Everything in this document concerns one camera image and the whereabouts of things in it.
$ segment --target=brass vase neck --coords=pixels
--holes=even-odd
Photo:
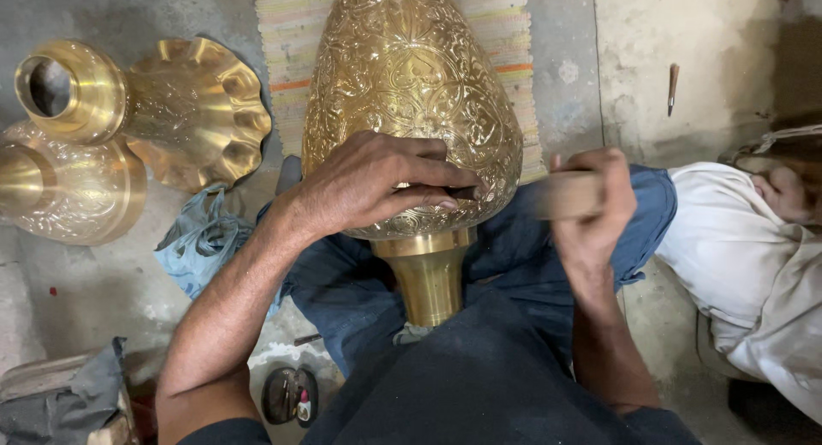
[[[409,323],[437,326],[462,310],[462,262],[476,241],[476,227],[371,241],[394,271]]]
[[[54,170],[25,146],[0,148],[0,211],[18,215],[48,203],[56,184]]]
[[[32,95],[39,72],[58,67],[68,76],[67,104],[55,115]],[[126,119],[128,88],[120,68],[100,51],[76,40],[36,47],[15,73],[15,92],[31,120],[52,138],[74,145],[110,140]]]

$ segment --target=brass vase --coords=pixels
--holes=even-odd
[[[58,65],[68,76],[67,104],[54,114],[32,89],[38,71]],[[262,161],[271,117],[254,72],[217,42],[162,40],[127,72],[76,40],[52,40],[21,62],[17,97],[51,138],[97,145],[116,135],[170,187],[229,188]]]
[[[456,209],[406,210],[345,233],[391,265],[408,320],[436,326],[462,308],[461,267],[475,226],[514,196],[522,132],[488,55],[453,0],[335,0],[317,52],[303,174],[355,131],[439,138],[448,160],[491,187]]]
[[[26,231],[97,246],[127,232],[145,199],[146,168],[122,137],[72,145],[31,121],[0,137],[0,214]]]

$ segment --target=plastic bag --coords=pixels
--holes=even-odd
[[[204,207],[210,193],[219,191],[208,211]],[[205,188],[180,209],[174,225],[154,250],[165,272],[186,295],[196,299],[220,268],[229,261],[254,231],[254,225],[232,214],[220,215],[225,186]],[[282,287],[265,318],[280,309]]]

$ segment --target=concrete floor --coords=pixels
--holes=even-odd
[[[796,78],[774,78],[777,65],[796,69],[803,58],[780,59],[774,46],[804,45],[801,34],[817,22],[813,7],[820,4],[791,4],[799,14],[782,19],[776,0],[529,0],[543,149],[568,155],[605,141],[633,162],[674,167],[714,160],[760,135],[775,109],[785,118],[801,116],[797,100],[780,94]],[[25,117],[13,93],[15,65],[38,42],[55,37],[87,40],[128,66],[158,39],[203,34],[237,52],[267,83],[253,0],[0,0],[0,25],[2,127]],[[672,62],[682,75],[668,119]],[[275,133],[264,154],[261,168],[229,195],[229,208],[248,218],[273,196],[282,160]],[[0,226],[0,373],[124,335],[132,383],[150,379],[189,304],[151,251],[187,198],[150,181],[137,225],[98,248],[63,246]],[[644,271],[648,280],[627,287],[622,300],[666,406],[705,443],[764,443],[727,408],[727,379],[698,360],[695,312],[684,290],[655,260]],[[287,301],[265,325],[250,360],[255,398],[265,376],[285,364],[314,369],[322,402],[334,394],[342,379],[322,342],[291,345],[313,333]],[[282,443],[303,435],[295,424],[269,430]]]

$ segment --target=woven rug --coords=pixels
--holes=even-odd
[[[256,0],[263,52],[268,65],[274,126],[283,155],[300,156],[303,148],[308,86],[317,46],[334,0]],[[542,162],[533,108],[533,59],[526,0],[457,0],[477,40],[497,68],[514,103],[524,136],[520,183],[547,173]]]

